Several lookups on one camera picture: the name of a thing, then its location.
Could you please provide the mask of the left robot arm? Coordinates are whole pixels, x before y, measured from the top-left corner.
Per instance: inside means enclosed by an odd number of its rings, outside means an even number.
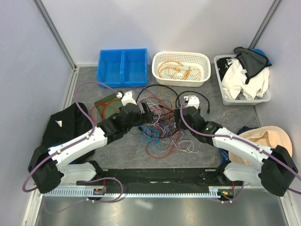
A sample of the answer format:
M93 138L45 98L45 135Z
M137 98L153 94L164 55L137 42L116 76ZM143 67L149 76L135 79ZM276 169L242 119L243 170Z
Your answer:
M73 164L73 161L121 139L131 128L149 122L147 116L151 111L146 103L142 106L143 110L140 110L135 102L126 103L118 113L103 119L74 139L52 147L37 147L28 166L29 177L33 179L35 188L41 194L46 194L62 184L78 181L99 185L103 181L103 173L97 167L89 162Z

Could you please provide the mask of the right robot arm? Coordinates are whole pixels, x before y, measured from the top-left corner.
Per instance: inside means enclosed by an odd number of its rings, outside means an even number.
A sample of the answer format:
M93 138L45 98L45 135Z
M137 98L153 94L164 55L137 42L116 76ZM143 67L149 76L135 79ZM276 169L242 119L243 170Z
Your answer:
M175 111L179 127L187 129L201 143L229 151L230 160L219 166L216 182L260 183L268 192L284 196L294 179L300 179L288 134L277 126L251 129L240 135L213 121L205 121L195 104L181 105Z

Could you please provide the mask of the green plastic tray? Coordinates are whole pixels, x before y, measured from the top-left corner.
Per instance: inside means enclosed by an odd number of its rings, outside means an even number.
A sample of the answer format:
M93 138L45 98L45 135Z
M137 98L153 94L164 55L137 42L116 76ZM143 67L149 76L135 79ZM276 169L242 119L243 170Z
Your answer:
M116 97L116 94L113 93L94 102L94 105L101 119L106 119L114 113L119 112L119 108L122 106L122 102L119 98Z

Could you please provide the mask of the white perforated plastic basket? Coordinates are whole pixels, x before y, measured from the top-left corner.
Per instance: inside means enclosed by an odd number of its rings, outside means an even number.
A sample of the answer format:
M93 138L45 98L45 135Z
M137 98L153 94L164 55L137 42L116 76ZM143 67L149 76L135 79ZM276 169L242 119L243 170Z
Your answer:
M201 53L161 51L152 60L152 74L161 85L200 87L211 77L211 64Z

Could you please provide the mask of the blue divided plastic bin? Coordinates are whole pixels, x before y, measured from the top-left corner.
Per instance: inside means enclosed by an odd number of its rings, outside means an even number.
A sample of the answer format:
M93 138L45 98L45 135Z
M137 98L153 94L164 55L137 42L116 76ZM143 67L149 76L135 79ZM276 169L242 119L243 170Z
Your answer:
M96 78L112 88L148 84L147 49L108 49L99 54Z

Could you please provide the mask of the white cloth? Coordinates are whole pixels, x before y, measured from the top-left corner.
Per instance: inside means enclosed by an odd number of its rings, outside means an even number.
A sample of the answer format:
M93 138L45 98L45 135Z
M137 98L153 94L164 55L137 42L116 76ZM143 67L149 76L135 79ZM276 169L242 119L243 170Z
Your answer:
M228 67L222 79L225 97L235 100L242 94L246 100L263 98L269 86L269 68L264 68L258 75L247 81L246 70L236 58L228 58Z

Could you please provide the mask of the grey plastic laundry tub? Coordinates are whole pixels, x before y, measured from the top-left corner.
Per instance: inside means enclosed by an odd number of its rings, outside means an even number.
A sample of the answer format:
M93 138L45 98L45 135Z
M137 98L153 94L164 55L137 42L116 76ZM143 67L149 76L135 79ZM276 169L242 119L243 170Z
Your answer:
M216 69L217 79L219 83L219 87L222 94L222 102L224 105L256 105L263 102L268 102L271 99L269 90L267 89L266 93L264 94L263 98L257 98L254 100L246 100L242 94L240 94L237 99L229 100L225 97L225 93L222 88L222 79L227 70L227 59L228 58L235 58L234 55L219 55L214 57L214 66Z

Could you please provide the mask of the beige sun hat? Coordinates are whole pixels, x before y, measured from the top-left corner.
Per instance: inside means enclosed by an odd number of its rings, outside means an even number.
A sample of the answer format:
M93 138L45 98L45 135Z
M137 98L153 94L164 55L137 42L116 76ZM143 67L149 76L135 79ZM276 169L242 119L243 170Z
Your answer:
M284 147L289 155L293 155L293 146L288 134L276 126L264 126L248 131L249 137L245 138L254 143L276 148L277 145Z

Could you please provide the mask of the dark grey cloth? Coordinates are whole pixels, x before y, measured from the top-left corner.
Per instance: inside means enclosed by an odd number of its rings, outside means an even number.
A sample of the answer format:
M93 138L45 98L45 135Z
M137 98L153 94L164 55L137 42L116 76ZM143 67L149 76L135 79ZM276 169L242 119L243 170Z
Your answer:
M243 70L245 70L246 81L249 81L257 76L266 67L272 66L268 57L265 57L252 49L244 47L236 47L233 52L236 54L236 59L240 62Z

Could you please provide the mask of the blue cap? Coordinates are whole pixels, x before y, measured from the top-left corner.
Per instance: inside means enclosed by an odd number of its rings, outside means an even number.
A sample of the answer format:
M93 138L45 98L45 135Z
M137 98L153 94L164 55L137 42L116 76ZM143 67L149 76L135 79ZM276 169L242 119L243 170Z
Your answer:
M266 54L265 54L265 52L262 51L261 49L254 48L254 49L252 49L252 51L257 52L258 54L261 54L261 55L267 57Z

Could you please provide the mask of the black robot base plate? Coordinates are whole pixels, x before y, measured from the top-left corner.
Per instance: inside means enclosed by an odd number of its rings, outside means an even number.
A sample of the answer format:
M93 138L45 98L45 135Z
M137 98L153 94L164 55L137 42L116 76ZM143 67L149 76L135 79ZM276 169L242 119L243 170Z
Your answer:
M149 168L149 169L103 169L94 179L116 178L125 194L183 194L208 193L209 187L242 185L231 182L215 172L215 168Z

